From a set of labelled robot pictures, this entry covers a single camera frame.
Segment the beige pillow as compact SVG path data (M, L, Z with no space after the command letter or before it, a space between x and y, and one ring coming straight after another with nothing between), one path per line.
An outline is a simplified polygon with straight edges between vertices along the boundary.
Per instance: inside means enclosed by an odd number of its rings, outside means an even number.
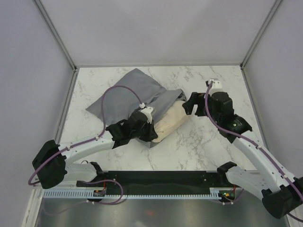
M182 106L184 103L182 100L176 101L154 125L158 137L152 140L153 143L161 142L189 119Z

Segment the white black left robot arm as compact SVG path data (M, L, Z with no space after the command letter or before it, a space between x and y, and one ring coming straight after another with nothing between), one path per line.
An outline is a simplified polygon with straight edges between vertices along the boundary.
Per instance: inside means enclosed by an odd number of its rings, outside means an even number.
M146 107L133 112L126 120L109 125L102 135L65 144L47 141L32 161L38 183L43 189L51 189L64 181L100 186L104 180L100 166L95 162L82 165L78 160L127 145L133 139L145 142L156 139L152 114L153 108Z

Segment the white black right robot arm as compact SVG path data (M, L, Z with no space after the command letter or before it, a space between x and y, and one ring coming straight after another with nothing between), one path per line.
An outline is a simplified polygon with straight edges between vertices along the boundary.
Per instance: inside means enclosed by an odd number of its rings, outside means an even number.
M249 123L235 114L232 99L226 92L193 92L182 106L187 115L197 105L195 115L206 116L219 133L239 149L256 167L260 176L245 173L237 164L220 166L216 180L220 186L235 184L262 201L265 209L275 218L285 215L302 222L291 211L303 203L303 179L289 172L262 146Z

